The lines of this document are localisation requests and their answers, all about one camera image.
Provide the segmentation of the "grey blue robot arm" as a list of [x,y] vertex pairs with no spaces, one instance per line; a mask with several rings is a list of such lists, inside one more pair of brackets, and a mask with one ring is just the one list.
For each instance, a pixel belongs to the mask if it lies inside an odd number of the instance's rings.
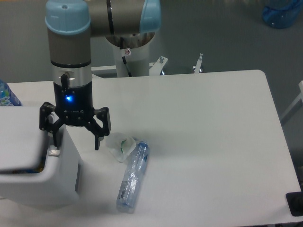
[[93,36],[126,36],[158,31],[158,0],[49,0],[45,6],[55,104],[40,107],[39,128],[52,134],[61,126],[85,127],[95,149],[110,134],[109,109],[95,109],[92,97]]

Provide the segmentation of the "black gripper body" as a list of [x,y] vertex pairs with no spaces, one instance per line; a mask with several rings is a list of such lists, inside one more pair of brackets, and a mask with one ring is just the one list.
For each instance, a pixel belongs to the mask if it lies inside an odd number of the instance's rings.
[[68,87],[54,83],[55,113],[68,126],[84,127],[93,118],[92,83],[80,87]]

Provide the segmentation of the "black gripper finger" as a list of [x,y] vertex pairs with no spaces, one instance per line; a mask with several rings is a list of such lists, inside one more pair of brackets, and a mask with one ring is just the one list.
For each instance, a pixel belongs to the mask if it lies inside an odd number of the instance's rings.
[[90,109],[84,116],[84,127],[94,135],[94,147],[99,150],[100,142],[111,131],[109,108]]
[[55,106],[49,102],[44,102],[39,109],[39,129],[47,131],[53,137],[53,142],[56,147],[60,147],[61,140],[59,139],[59,129],[63,126],[61,119],[52,122],[50,115],[55,111]]

